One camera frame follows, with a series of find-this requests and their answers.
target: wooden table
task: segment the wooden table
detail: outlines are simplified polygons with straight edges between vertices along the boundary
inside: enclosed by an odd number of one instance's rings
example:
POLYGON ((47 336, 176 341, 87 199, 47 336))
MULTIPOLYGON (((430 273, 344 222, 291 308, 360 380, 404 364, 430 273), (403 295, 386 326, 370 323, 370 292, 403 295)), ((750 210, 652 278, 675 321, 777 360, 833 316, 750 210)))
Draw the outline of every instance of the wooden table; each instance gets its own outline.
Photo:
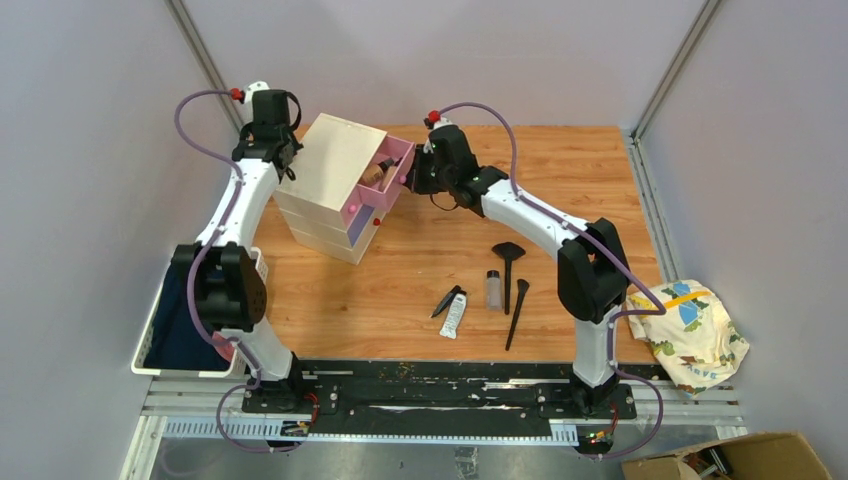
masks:
MULTIPOLYGON (((423 142, 423 127, 380 127, 423 142)), ((481 165, 509 172, 509 141, 500 127, 463 127, 481 165)), ((577 217, 606 217, 618 228, 630 265, 647 285, 660 273, 627 154, 616 128, 516 127, 519 184, 577 217)), ((436 202, 453 205, 447 194, 436 202)), ((426 196, 404 191, 386 216, 362 263, 353 266, 295 243, 270 202, 256 234, 270 275, 268 317, 283 344, 302 358, 384 358, 572 362, 574 320, 556 294, 556 264, 509 228, 457 209, 444 212, 426 196), (487 270, 503 272, 492 253, 512 241, 527 254, 513 265, 513 282, 530 282, 515 338, 504 351, 511 315, 485 309, 487 270), (456 340, 439 336, 445 314, 433 308, 454 284, 468 292, 456 340)), ((515 304, 516 287, 513 285, 515 304)), ((618 330, 622 362, 655 363, 618 330)))

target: gray floor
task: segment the gray floor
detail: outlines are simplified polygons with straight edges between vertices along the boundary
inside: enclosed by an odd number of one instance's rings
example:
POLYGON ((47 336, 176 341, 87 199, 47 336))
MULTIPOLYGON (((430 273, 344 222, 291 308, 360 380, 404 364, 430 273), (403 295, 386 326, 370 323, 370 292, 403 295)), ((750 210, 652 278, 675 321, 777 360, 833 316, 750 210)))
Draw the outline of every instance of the gray floor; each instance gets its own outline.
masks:
MULTIPOLYGON (((616 449, 635 444, 643 435, 635 425, 616 430, 616 449)), ((664 426, 647 446, 632 457, 663 452, 693 443, 714 440, 711 426, 664 426)), ((620 460, 597 463, 577 456, 565 447, 479 448, 456 445, 408 445, 364 443, 307 443, 291 453, 249 454, 222 440, 168 440, 160 446, 151 478, 204 479, 308 479, 308 480, 394 480, 394 479, 621 479, 620 460), (188 476, 166 474, 162 461, 172 471, 202 470, 188 476)))

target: white basket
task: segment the white basket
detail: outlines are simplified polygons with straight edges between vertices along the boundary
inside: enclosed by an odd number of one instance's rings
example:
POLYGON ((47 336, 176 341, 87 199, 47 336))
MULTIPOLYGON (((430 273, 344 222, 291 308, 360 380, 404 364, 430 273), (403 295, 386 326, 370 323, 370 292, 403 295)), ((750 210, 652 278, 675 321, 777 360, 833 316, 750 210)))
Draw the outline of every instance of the white basket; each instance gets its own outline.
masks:
MULTIPOLYGON (((262 257, 262 251, 256 247, 250 249, 250 258, 256 264, 256 272, 262 278, 262 283, 267 283, 268 265, 262 257)), ((244 369, 247 362, 244 357, 236 350, 233 353, 233 361, 230 362, 230 368, 223 371, 214 370, 168 370, 161 368, 145 368, 144 359, 147 358, 150 352, 150 346, 153 343, 153 317, 156 315, 156 309, 159 306, 159 296, 162 294, 162 286, 160 284, 159 291, 156 292, 156 301, 153 302, 153 307, 150 309, 150 314, 147 316, 147 323, 144 325, 144 332, 135 347, 135 355, 130 369, 137 375, 152 375, 165 377, 192 377, 192 378, 241 378, 244 376, 244 369)))

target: white wall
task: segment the white wall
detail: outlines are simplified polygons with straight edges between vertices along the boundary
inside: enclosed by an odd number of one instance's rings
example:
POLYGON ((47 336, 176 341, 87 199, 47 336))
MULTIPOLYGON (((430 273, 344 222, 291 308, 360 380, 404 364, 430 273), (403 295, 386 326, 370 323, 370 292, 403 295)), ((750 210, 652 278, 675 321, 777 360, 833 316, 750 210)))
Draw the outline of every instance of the white wall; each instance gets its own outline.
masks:
MULTIPOLYGON (((702 0, 187 0, 221 75, 328 112, 420 123, 466 100, 516 124, 632 127, 702 0)), ((495 123, 480 115, 463 121, 495 123)))
POLYGON ((684 277, 750 339, 754 429, 848 477, 848 3, 725 2, 644 145, 684 277))
MULTIPOLYGON (((2 2, 0 63, 0 476, 117 478, 144 317, 223 187, 171 121, 205 82, 162 1, 2 2)), ((230 146, 199 103, 187 128, 230 146)))

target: patterned fabric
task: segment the patterned fabric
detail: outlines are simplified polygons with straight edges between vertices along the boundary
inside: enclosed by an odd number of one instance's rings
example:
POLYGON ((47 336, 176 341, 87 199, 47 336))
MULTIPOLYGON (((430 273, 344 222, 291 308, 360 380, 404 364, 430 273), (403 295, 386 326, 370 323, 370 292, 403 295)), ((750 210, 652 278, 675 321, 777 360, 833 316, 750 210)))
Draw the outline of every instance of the patterned fabric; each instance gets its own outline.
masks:
MULTIPOLYGON (((651 344, 679 389, 693 397, 736 373, 749 345, 715 294, 694 280, 660 285, 651 292, 668 313, 630 315, 630 330, 633 338, 651 344)), ((630 295, 627 307, 655 308, 642 293, 630 295)))

